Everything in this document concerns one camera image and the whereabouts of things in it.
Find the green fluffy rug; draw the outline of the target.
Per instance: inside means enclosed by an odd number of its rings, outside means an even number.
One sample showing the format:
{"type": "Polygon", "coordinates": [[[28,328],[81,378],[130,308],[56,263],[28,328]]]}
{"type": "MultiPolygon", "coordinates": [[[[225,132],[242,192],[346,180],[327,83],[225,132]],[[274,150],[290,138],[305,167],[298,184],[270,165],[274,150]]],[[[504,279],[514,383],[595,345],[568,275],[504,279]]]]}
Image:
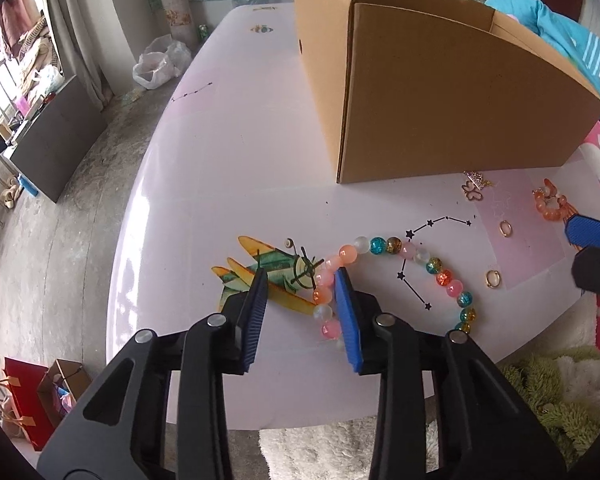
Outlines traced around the green fluffy rug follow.
{"type": "Polygon", "coordinates": [[[500,370],[572,467],[600,435],[600,350],[530,354],[500,370]]]}

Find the blue cartoon blanket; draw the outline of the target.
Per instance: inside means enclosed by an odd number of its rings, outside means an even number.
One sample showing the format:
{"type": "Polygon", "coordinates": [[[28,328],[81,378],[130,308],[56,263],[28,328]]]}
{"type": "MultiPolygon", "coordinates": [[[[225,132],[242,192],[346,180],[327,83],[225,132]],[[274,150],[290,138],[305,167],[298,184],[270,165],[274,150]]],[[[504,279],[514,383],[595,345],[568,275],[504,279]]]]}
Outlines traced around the blue cartoon blanket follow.
{"type": "Polygon", "coordinates": [[[568,58],[600,95],[600,36],[541,0],[486,0],[486,5],[516,18],[568,58]]]}

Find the small brown open box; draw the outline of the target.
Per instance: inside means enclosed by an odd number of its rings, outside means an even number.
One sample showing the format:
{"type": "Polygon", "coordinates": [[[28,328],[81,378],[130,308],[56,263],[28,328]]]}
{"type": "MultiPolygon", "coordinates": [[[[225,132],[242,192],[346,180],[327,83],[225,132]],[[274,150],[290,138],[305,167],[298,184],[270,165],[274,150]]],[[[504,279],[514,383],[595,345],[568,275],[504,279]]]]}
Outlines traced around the small brown open box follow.
{"type": "Polygon", "coordinates": [[[79,362],[57,359],[38,384],[38,398],[54,428],[76,406],[91,385],[91,378],[79,362]]]}

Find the red paper bag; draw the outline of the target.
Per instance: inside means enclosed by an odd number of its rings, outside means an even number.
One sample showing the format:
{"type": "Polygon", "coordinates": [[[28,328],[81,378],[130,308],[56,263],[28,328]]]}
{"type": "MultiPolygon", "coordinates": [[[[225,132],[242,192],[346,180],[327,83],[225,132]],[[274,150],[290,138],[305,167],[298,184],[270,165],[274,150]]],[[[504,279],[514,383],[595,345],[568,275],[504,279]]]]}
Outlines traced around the red paper bag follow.
{"type": "Polygon", "coordinates": [[[21,429],[35,452],[42,452],[55,430],[38,397],[38,385],[47,367],[6,358],[3,370],[0,419],[21,429]]]}

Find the brown cardboard box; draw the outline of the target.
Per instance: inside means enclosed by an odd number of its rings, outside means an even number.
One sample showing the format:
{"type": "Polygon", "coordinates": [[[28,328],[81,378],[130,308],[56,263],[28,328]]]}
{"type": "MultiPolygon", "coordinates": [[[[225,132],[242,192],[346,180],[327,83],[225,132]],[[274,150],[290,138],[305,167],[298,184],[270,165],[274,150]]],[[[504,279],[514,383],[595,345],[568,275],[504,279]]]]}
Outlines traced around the brown cardboard box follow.
{"type": "Polygon", "coordinates": [[[600,94],[472,0],[294,0],[301,59],[341,184],[562,166],[600,94]]]}

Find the dark grey cabinet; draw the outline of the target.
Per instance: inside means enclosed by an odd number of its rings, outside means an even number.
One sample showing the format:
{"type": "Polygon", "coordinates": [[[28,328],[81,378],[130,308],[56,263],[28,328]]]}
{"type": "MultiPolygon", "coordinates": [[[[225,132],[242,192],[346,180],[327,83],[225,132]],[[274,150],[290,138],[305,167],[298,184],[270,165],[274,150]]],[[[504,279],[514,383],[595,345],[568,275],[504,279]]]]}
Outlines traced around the dark grey cabinet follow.
{"type": "Polygon", "coordinates": [[[73,76],[40,114],[22,126],[6,155],[23,177],[56,203],[106,128],[104,116],[73,76]]]}

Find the white plastic bag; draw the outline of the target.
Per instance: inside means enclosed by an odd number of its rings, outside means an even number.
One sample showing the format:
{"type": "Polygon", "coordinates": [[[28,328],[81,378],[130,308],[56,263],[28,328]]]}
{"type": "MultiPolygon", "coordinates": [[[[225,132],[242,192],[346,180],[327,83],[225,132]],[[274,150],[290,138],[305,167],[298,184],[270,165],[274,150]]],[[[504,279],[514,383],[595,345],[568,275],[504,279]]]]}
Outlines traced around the white plastic bag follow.
{"type": "Polygon", "coordinates": [[[145,90],[155,90],[178,78],[193,61],[189,47],[171,35],[156,38],[133,66],[132,78],[145,90]]]}

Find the rolled floral mat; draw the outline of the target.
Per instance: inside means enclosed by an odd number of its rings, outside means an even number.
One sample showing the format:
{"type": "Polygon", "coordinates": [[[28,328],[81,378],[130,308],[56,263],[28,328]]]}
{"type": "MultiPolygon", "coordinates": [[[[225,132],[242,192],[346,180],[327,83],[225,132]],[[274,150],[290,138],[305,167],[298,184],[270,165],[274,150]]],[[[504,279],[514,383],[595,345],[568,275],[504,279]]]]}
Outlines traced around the rolled floral mat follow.
{"type": "Polygon", "coordinates": [[[189,0],[160,1],[172,37],[194,50],[198,39],[189,0]]]}

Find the grey curtain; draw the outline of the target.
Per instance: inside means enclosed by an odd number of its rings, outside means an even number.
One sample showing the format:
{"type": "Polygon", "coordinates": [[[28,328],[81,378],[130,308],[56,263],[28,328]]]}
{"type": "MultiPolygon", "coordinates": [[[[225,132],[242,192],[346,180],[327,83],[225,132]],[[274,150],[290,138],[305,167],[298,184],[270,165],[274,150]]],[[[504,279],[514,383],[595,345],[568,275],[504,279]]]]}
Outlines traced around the grey curtain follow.
{"type": "Polygon", "coordinates": [[[44,13],[62,73],[76,76],[99,112],[109,104],[112,91],[95,58],[78,0],[43,0],[44,13]]]}

